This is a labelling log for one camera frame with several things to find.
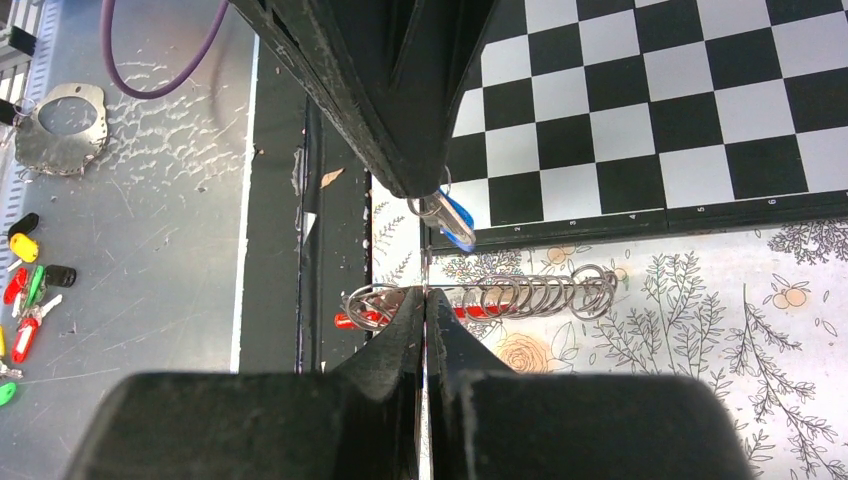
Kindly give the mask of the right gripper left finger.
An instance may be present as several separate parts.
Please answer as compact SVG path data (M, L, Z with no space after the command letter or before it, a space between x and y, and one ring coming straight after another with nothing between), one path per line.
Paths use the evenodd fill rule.
M422 384L425 295L409 288L390 323L331 371L370 401L418 394Z

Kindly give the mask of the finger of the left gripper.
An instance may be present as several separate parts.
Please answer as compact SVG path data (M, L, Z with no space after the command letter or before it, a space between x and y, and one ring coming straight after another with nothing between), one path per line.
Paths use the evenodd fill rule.
M296 78L365 167L393 195L424 195L424 175L404 159L379 118L327 1L231 5Z
M394 193L432 193L446 163L459 90L495 1L394 1L390 134Z

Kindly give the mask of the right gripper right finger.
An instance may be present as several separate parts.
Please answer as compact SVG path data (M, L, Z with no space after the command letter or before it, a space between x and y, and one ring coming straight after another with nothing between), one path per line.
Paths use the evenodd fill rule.
M431 398L450 398L465 370L513 372L460 323L441 289L426 293L425 334Z

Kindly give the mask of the blue key tag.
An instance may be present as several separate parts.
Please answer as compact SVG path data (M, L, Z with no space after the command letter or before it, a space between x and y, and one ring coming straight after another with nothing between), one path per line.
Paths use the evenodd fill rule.
M437 192L436 200L439 206L436 218L442 234L461 251L472 252L476 234L471 214L443 190Z

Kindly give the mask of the silver key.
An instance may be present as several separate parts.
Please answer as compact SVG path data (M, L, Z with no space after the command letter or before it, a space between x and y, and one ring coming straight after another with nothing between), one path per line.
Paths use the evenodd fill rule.
M452 177L448 167L446 189L420 199L408 199L407 206L426 226L438 229L451 243L464 252L472 252L476 235L472 215L450 196Z

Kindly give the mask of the keyring with red fob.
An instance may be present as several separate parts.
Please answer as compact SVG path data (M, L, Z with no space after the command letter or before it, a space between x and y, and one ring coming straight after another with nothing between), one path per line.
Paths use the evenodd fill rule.
M611 309L619 287L627 284L628 274L614 264L567 264L560 273L551 268L539 274L491 273L438 288L461 323L483 325L563 313L592 321ZM405 286L373 283L344 294L333 326L379 332L391 323L408 291Z

